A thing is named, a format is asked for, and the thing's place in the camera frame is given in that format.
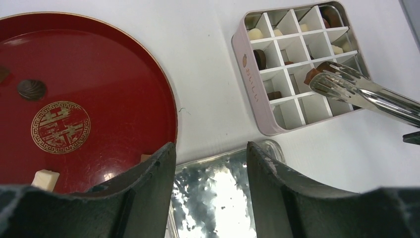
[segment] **gold emblem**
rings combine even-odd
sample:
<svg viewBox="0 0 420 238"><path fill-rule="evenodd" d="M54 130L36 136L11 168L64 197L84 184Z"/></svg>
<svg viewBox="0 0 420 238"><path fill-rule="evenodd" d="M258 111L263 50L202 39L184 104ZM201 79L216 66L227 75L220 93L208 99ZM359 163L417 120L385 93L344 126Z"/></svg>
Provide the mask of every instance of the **gold emblem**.
<svg viewBox="0 0 420 238"><path fill-rule="evenodd" d="M79 148L88 138L91 122L78 104L58 101L35 115L31 134L35 144L52 154L65 154Z"/></svg>
<svg viewBox="0 0 420 238"><path fill-rule="evenodd" d="M247 66L247 54L244 54L242 57L242 66L245 68Z"/></svg>

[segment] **hammered metal surface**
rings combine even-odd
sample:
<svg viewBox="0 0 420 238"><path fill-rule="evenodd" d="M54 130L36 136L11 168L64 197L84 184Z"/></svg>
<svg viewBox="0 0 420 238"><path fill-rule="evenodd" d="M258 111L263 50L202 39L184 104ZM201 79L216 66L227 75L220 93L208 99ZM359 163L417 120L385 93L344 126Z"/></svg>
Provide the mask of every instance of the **hammered metal surface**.
<svg viewBox="0 0 420 238"><path fill-rule="evenodd" d="M258 144L284 163L277 143ZM169 214L173 238L257 237L246 160L240 149L178 166Z"/></svg>

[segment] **brown chocolate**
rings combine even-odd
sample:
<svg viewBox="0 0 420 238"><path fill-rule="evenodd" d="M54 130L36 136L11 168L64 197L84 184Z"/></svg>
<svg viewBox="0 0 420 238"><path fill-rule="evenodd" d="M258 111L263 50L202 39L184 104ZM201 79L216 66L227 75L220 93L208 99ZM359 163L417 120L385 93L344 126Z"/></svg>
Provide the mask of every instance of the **brown chocolate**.
<svg viewBox="0 0 420 238"><path fill-rule="evenodd" d="M316 68L311 69L307 74L306 74L306 78L303 81L303 83L305 83L306 85L309 85L309 83L311 82L311 80L317 75L321 73L320 71L318 71Z"/></svg>
<svg viewBox="0 0 420 238"><path fill-rule="evenodd" d="M331 26L329 25L328 21L325 20L325 18L323 18L322 21L324 22L325 28L331 28Z"/></svg>
<svg viewBox="0 0 420 238"><path fill-rule="evenodd" d="M334 68L332 68L331 66L330 66L330 64L335 64L334 62L331 62L331 61L325 61L325 62L322 62L318 67L316 67L316 69L319 71L319 72L324 72L324 70L325 71L329 71L329 72L332 72L332 73L335 73L335 72L337 72L337 70L336 69L334 69Z"/></svg>
<svg viewBox="0 0 420 238"><path fill-rule="evenodd" d="M9 70L3 66L0 66L0 83L3 82L9 76Z"/></svg>
<svg viewBox="0 0 420 238"><path fill-rule="evenodd" d="M333 7L323 7L321 16L325 19L330 27L341 27L340 15Z"/></svg>
<svg viewBox="0 0 420 238"><path fill-rule="evenodd" d="M257 61L258 69L263 70L267 68L267 59L265 53L262 50L254 50L254 57Z"/></svg>
<svg viewBox="0 0 420 238"><path fill-rule="evenodd" d="M276 92L272 92L272 93L267 93L267 96L268 96L268 99L271 101L271 100L281 98L281 93L280 93L280 91L276 91Z"/></svg>
<svg viewBox="0 0 420 238"><path fill-rule="evenodd" d="M329 72L333 72L335 73L337 70L335 70L334 68L332 68L330 66L330 64L334 64L334 62L331 61L325 61L322 62L318 67L311 69L307 74L306 74L306 78L303 81L303 83L309 85L309 83L311 82L311 80L319 73L322 73L324 71L329 71Z"/></svg>

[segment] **dark chocolate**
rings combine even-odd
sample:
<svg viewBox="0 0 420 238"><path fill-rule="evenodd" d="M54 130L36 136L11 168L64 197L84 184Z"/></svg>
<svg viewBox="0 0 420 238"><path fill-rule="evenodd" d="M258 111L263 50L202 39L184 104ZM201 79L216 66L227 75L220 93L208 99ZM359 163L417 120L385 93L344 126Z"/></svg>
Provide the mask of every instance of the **dark chocolate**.
<svg viewBox="0 0 420 238"><path fill-rule="evenodd" d="M328 22L330 27L342 26L340 21L340 15L335 8L323 7L321 10L321 16Z"/></svg>
<svg viewBox="0 0 420 238"><path fill-rule="evenodd" d="M272 93L267 93L268 99L271 100L275 100L275 99L279 99L281 98L281 92L280 91L276 91L276 92L272 92Z"/></svg>
<svg viewBox="0 0 420 238"><path fill-rule="evenodd" d="M267 68L267 59L265 53L262 50L254 50L254 57L257 61L258 69L263 70Z"/></svg>
<svg viewBox="0 0 420 238"><path fill-rule="evenodd" d="M37 101L43 98L47 91L45 84L39 80L25 79L17 85L17 92L23 99Z"/></svg>

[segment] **round red lacquer tray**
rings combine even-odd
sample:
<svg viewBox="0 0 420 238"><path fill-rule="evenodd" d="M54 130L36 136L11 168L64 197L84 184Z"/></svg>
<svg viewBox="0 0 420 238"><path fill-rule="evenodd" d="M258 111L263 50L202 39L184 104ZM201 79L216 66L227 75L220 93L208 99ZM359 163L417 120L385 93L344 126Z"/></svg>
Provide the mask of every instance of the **round red lacquer tray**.
<svg viewBox="0 0 420 238"><path fill-rule="evenodd" d="M57 12L3 18L0 29L0 184L45 169L60 173L55 192L85 191L175 142L170 85L129 35ZM42 99L24 99L23 80L36 82L29 96L45 85Z"/></svg>

